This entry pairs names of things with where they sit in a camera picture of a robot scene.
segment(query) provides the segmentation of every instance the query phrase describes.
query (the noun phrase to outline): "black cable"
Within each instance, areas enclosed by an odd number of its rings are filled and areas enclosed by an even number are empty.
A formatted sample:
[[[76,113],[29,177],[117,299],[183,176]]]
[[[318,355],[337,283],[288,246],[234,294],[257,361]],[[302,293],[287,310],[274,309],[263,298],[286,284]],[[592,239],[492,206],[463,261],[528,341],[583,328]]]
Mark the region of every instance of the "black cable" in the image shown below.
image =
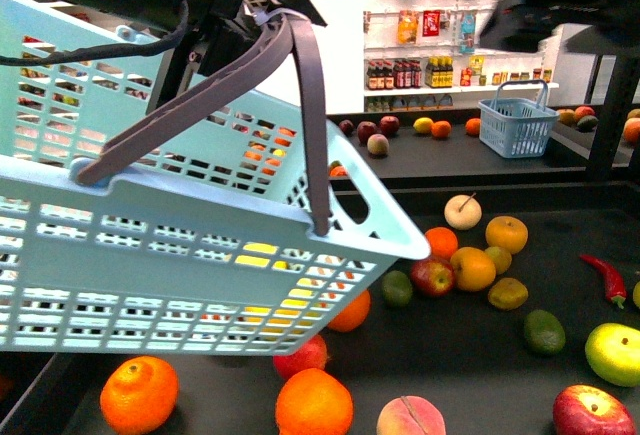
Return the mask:
[[[47,57],[12,58],[0,56],[0,65],[11,67],[37,67],[41,65],[57,65],[61,63],[85,62],[107,58],[152,57],[178,46],[187,33],[189,20],[189,4],[180,0],[178,9],[178,26],[160,40],[143,45],[133,43],[110,43],[90,48],[79,48],[68,52],[53,52]]]

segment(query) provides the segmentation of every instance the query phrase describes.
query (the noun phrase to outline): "red package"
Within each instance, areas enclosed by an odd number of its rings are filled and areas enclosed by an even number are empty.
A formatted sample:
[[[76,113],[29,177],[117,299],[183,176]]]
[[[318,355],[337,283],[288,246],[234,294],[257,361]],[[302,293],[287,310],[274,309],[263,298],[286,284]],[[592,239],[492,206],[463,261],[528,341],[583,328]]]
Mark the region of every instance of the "red package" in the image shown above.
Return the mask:
[[[440,11],[425,11],[422,15],[422,36],[437,37],[440,35]]]

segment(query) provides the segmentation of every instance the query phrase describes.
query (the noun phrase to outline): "red chili pepper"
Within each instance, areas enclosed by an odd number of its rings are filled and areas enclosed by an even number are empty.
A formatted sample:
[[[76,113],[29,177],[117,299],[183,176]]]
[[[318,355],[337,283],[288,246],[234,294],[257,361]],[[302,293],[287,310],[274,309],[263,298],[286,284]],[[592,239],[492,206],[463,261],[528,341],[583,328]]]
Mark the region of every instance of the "red chili pepper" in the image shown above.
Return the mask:
[[[624,288],[624,280],[618,270],[610,263],[592,255],[580,255],[580,259],[598,270],[604,278],[604,290],[607,300],[615,303],[620,308],[624,308],[622,304],[627,298],[627,290]]]

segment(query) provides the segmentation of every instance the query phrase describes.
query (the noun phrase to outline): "green apple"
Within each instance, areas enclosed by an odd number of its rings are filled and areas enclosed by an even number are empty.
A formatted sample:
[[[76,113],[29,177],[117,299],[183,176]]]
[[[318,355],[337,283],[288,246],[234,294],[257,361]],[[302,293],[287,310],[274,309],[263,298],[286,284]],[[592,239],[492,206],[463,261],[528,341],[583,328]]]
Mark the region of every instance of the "green apple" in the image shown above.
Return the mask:
[[[506,248],[494,245],[492,247],[485,248],[484,252],[489,255],[491,260],[493,260],[493,264],[496,266],[497,275],[502,275],[511,266],[513,256]]]
[[[604,380],[621,387],[640,385],[640,330],[620,323],[603,323],[589,334],[587,361]]]

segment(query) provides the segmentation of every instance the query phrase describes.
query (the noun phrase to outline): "light blue plastic basket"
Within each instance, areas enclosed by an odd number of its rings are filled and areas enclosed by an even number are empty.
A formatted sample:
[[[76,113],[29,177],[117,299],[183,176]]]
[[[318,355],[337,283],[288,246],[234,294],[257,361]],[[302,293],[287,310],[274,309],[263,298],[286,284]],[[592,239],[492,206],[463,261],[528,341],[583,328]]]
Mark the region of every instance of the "light blue plastic basket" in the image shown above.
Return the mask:
[[[524,98],[499,98],[505,85],[541,83],[535,102]],[[541,157],[547,148],[558,113],[547,108],[544,80],[505,82],[491,100],[480,100],[480,140],[504,158]]]
[[[121,41],[29,0],[0,2],[8,56]],[[159,65],[0,67],[0,350],[291,353],[398,258],[428,256],[329,122],[329,160],[368,215],[353,220],[330,191],[331,229],[317,236],[300,109],[257,91],[105,188],[72,182],[77,157],[145,116]]]

